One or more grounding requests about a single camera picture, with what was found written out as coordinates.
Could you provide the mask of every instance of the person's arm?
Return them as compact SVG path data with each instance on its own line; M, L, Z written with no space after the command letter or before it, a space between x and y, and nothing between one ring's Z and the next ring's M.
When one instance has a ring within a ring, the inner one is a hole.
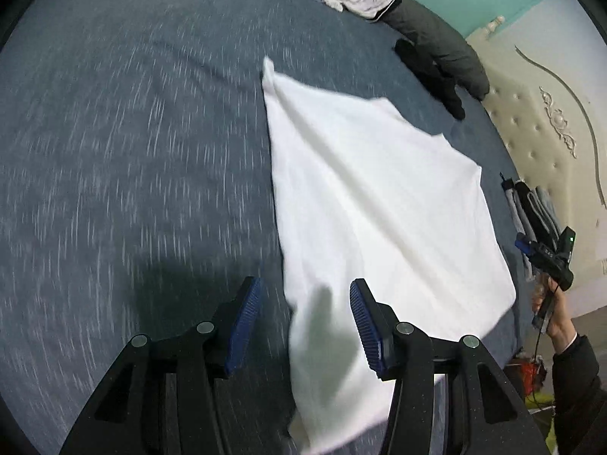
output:
M591 447L584 453L607 453L607 392L601 390L593 348L587 337L576 332L564 292L551 279L544 287L554 292L556 299L547 333L555 351L552 383L558 452L569 455L584 444ZM534 311L542 299L534 298Z

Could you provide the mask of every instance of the black sleeve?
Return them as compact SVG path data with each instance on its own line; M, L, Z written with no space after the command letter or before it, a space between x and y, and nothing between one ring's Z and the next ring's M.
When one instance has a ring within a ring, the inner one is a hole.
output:
M607 392L601 390L598 375L588 337L578 336L563 354L554 356L554 428L560 455L571 454L582 442L593 447L591 453L607 453Z

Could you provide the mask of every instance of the tufted headboard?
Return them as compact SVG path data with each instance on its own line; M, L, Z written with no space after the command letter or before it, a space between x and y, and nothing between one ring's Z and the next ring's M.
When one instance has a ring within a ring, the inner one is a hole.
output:
M580 91L543 66L541 56L492 39L502 22L498 17L467 38L491 83L483 105L520 179L532 189L547 189L560 221L576 231L571 268L574 287L580 286L607 275L607 259L597 256L600 222L607 222L602 184L607 144L593 127L590 104Z

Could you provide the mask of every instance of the gray bed sheet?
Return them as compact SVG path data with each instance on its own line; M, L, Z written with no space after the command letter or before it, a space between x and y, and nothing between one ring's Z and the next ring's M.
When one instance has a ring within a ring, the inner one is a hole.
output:
M481 104L459 89L456 122L397 38L312 0L32 4L0 54L0 394L42 454L59 451L130 337L210 318L250 274L263 308L246 366L218 385L221 415L234 454L296 452L265 55L303 83L389 98L482 166L522 303L485 343L500 363L515 352L530 312L500 189L514 166ZM382 433L336 453L377 453Z

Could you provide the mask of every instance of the hand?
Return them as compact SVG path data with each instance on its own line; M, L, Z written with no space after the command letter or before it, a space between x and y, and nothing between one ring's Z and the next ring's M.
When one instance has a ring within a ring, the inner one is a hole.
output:
M545 273L540 276L539 283L535 288L532 300L533 312L537 313L547 292L554 293L555 303L554 312L550 319L550 324L548 324L546 333L552 339L554 351L557 354L561 354L576 337L577 332L571 321L565 293L558 287L557 283Z

